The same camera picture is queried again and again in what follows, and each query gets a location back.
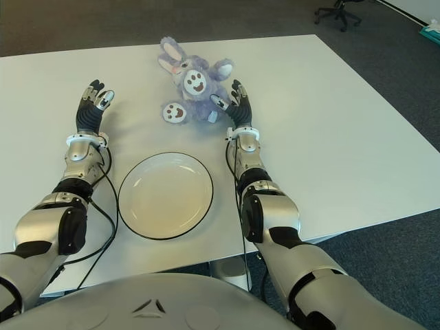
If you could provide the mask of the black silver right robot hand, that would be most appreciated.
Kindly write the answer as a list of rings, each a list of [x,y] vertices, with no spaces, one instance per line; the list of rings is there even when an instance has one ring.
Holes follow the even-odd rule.
[[[211,94],[210,100],[226,113],[236,128],[252,126],[252,107],[245,87],[238,80],[232,83],[231,95],[234,101],[226,101],[217,94]]]

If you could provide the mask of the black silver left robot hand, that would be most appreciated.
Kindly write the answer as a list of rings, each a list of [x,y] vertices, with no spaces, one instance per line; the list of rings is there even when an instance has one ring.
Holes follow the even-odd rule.
[[[104,111],[110,106],[115,93],[106,90],[105,84],[98,79],[92,81],[84,90],[76,112],[77,132],[88,132],[97,135]]]

